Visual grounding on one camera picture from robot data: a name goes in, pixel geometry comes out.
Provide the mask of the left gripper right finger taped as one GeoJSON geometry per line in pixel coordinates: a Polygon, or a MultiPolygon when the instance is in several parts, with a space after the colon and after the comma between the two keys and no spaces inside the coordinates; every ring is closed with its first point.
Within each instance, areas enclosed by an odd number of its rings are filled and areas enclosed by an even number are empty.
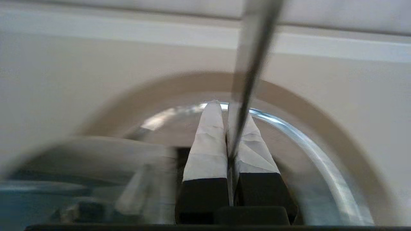
{"type": "Polygon", "coordinates": [[[230,217],[247,225],[292,225],[298,207],[248,111],[228,105],[227,149],[232,177],[230,217]]]}

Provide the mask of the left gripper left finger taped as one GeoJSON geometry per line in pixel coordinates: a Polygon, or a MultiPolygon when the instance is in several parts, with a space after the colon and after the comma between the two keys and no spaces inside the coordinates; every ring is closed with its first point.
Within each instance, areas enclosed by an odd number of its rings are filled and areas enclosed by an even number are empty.
{"type": "Polygon", "coordinates": [[[220,102],[207,103],[185,164],[176,200],[178,225],[211,225],[214,213],[229,206],[228,158],[220,102]]]}

